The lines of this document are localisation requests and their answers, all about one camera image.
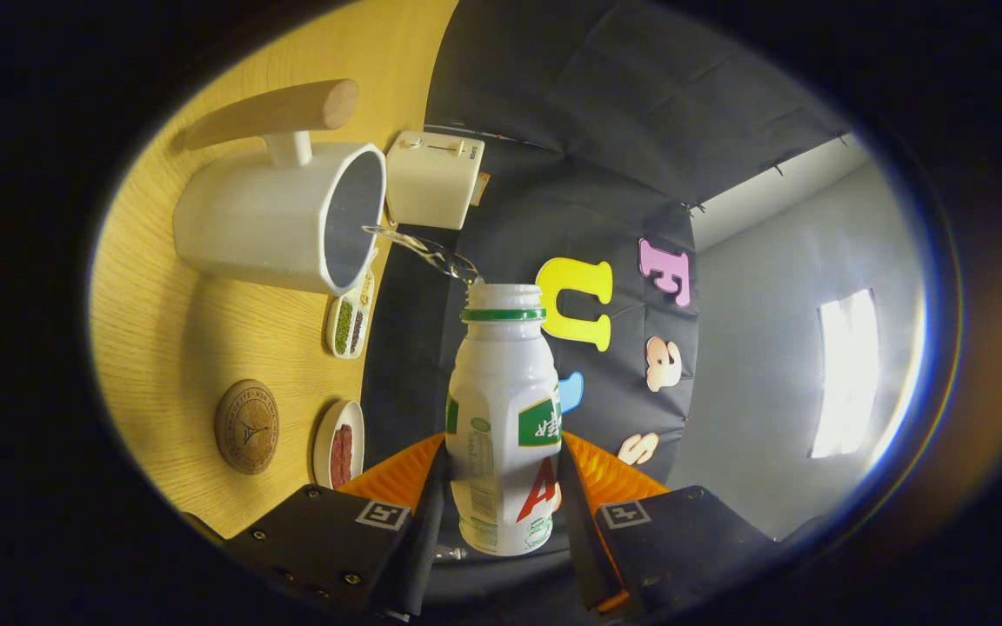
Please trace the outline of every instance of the cork coaster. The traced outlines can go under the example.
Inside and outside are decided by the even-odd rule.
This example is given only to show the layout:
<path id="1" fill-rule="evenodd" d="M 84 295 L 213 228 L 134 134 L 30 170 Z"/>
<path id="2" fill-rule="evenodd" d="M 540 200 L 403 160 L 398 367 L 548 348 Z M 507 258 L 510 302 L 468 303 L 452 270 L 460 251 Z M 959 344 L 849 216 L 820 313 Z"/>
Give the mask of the cork coaster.
<path id="1" fill-rule="evenodd" d="M 214 410 L 214 442 L 230 467 L 262 473 L 278 449 L 278 404 L 256 380 L 235 382 Z"/>

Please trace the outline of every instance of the gray wall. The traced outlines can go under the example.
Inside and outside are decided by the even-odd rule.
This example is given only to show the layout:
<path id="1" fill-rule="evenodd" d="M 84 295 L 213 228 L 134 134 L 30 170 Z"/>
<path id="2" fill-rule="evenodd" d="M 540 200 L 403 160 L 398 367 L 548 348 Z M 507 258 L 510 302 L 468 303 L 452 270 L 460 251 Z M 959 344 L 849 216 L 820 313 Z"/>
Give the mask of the gray wall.
<path id="1" fill-rule="evenodd" d="M 871 469 L 912 362 L 923 280 L 912 230 L 872 163 L 701 253 L 695 395 L 668 487 L 707 487 L 784 538 Z M 859 452 L 808 458 L 822 402 L 818 307 L 872 287 L 874 419 Z"/>

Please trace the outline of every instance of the wooden handle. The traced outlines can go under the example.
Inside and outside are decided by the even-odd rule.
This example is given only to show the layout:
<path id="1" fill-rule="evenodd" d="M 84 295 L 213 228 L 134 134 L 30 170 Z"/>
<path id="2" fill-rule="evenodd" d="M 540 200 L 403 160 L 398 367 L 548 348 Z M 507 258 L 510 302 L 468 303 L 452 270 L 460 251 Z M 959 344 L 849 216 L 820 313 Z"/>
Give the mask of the wooden handle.
<path id="1" fill-rule="evenodd" d="M 359 84 L 349 78 L 298 84 L 209 112 L 187 128 L 187 149 L 231 139 L 298 130 L 334 130 L 354 111 Z"/>

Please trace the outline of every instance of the white bottle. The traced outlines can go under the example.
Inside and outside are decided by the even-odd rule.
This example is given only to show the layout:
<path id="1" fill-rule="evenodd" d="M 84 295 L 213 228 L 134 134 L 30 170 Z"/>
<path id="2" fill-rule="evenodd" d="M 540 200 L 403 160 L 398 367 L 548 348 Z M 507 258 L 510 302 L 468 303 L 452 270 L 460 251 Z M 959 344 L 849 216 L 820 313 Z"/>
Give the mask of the white bottle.
<path id="1" fill-rule="evenodd" d="M 537 285 L 470 285 L 451 374 L 446 449 L 458 529 L 474 550 L 517 556 L 551 536 L 562 439 L 559 374 Z"/>

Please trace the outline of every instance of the wooden table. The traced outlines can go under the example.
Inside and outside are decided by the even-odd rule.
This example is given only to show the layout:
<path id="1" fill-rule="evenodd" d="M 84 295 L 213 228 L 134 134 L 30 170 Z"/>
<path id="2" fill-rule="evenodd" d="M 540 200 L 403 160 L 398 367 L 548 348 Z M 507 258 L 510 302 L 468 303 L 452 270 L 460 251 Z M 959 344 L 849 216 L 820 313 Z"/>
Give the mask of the wooden table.
<path id="1" fill-rule="evenodd" d="M 91 274 L 90 334 L 98 380 L 136 463 L 179 511 L 233 537 L 314 480 L 310 451 L 322 413 L 358 399 L 366 354 L 336 360 L 323 344 L 329 300 L 199 274 L 175 256 L 172 209 L 191 174 L 220 155 L 264 149 L 242 139 L 197 151 L 174 138 L 200 115 L 292 84 L 353 78 L 345 127 L 313 141 L 382 149 L 422 129 L 432 67 L 457 0 L 365 0 L 318 17 L 218 76 L 164 123 L 115 194 Z M 379 242 L 374 274 L 389 253 Z M 274 393 L 281 437 L 258 476 L 227 467 L 214 445 L 214 408 L 235 381 Z"/>

